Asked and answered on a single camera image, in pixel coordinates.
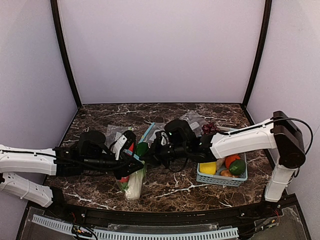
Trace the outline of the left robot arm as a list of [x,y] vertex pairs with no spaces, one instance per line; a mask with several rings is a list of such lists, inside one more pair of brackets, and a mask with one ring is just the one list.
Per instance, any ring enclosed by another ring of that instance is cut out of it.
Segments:
[[141,170],[144,163],[135,156],[136,135],[126,130],[110,147],[97,130],[83,132],[69,147],[47,149],[0,146],[0,190],[42,207],[64,202],[62,190],[37,184],[19,173],[47,176],[79,176],[84,171],[112,172],[120,180]]

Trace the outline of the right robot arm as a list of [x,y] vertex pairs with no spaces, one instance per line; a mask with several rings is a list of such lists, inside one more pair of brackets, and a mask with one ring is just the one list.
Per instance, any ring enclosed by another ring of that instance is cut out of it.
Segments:
[[187,159],[196,163],[215,162],[234,154],[276,149],[278,160],[264,192],[268,202],[278,202],[294,172],[306,161],[302,131],[295,124],[303,120],[275,111],[270,119],[249,127],[196,136],[189,123],[174,119],[156,133],[143,159],[151,165],[170,166],[170,160]]

